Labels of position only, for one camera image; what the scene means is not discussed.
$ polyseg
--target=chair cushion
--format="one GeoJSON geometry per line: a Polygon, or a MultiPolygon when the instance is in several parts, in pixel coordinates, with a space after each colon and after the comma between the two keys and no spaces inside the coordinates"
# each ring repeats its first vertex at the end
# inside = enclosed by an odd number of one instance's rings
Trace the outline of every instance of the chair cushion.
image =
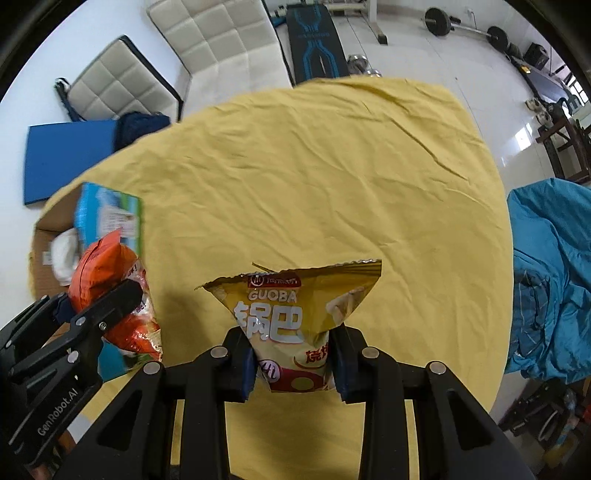
{"type": "Polygon", "coordinates": [[[194,73],[185,98],[183,115],[226,102],[235,95],[278,86],[291,88],[278,45],[258,48],[194,73]],[[278,61],[269,63],[275,57],[278,61]]]}
{"type": "Polygon", "coordinates": [[[148,14],[193,76],[185,113],[237,93],[291,87],[261,0],[161,0],[148,14]]]}
{"type": "Polygon", "coordinates": [[[86,120],[119,118],[127,112],[156,113],[178,120],[182,100],[123,36],[111,42],[72,83],[72,106],[86,120]]]}

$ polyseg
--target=yellow cloth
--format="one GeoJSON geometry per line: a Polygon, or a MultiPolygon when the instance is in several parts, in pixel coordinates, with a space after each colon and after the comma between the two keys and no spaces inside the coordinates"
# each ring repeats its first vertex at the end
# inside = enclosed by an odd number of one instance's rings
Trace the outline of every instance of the yellow cloth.
{"type": "MultiPolygon", "coordinates": [[[[85,180],[144,202],[166,365],[236,325],[195,290],[209,280],[253,261],[282,270],[382,258],[348,324],[401,362],[445,362],[491,407],[511,324],[511,229],[494,161],[446,89],[359,76],[240,96],[113,155],[45,211],[85,180]]],[[[125,380],[85,413],[96,417],[125,380]]],[[[363,406],[334,391],[258,384],[226,419],[232,472],[247,480],[357,478],[363,406]]],[[[416,478],[412,433],[411,455],[416,478]]]]}

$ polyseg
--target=barbell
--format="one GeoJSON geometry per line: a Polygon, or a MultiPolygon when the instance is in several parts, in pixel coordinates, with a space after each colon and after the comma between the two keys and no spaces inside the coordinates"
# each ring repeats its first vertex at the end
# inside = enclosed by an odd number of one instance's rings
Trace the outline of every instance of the barbell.
{"type": "Polygon", "coordinates": [[[488,31],[483,32],[477,28],[465,27],[457,22],[452,22],[449,15],[440,8],[431,7],[425,12],[425,25],[429,32],[437,37],[444,37],[451,32],[452,27],[460,28],[461,30],[484,35],[488,39],[488,43],[501,53],[506,52],[509,48],[509,37],[502,28],[491,27],[488,31]]]}

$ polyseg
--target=window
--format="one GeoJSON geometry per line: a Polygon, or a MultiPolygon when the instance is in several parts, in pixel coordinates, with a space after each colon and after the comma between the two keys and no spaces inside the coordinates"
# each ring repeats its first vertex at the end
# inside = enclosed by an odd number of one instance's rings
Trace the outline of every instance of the window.
{"type": "Polygon", "coordinates": [[[581,84],[577,81],[577,79],[575,77],[572,77],[569,80],[568,87],[573,95],[576,95],[577,97],[579,97],[579,99],[581,100],[581,103],[587,103],[589,101],[589,97],[587,96],[587,93],[585,93],[585,91],[583,90],[583,87],[581,87],[581,84]]]}

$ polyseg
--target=blue mat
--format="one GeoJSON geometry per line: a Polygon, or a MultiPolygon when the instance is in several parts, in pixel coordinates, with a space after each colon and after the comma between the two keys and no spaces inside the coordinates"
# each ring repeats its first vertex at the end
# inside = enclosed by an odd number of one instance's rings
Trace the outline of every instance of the blue mat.
{"type": "Polygon", "coordinates": [[[23,202],[47,200],[113,153],[116,120],[29,127],[23,202]]]}

